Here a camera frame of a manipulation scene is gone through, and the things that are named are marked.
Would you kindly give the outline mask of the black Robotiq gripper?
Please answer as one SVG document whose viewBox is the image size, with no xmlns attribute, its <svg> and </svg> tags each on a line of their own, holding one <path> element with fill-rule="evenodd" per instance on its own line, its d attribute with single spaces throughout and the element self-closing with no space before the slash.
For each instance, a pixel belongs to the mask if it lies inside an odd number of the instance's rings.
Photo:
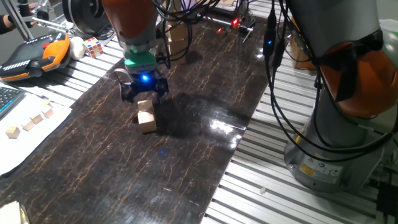
<svg viewBox="0 0 398 224">
<path fill-rule="evenodd" d="M 152 70 L 143 73 L 129 73 L 130 82 L 120 83 L 121 99 L 133 103 L 137 93 L 153 91 L 158 96 L 164 96 L 169 92 L 166 77 L 160 70 Z"/>
</svg>

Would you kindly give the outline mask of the operator hand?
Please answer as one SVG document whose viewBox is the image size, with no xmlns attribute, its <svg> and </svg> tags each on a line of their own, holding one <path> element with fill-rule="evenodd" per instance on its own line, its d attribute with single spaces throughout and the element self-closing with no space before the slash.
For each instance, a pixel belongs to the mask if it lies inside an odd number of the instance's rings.
<svg viewBox="0 0 398 224">
<path fill-rule="evenodd" d="M 8 33 L 16 28 L 15 24 L 13 23 L 13 19 L 10 18 L 8 14 L 1 15 L 0 26 L 1 26 L 0 30 L 1 34 Z"/>
</svg>

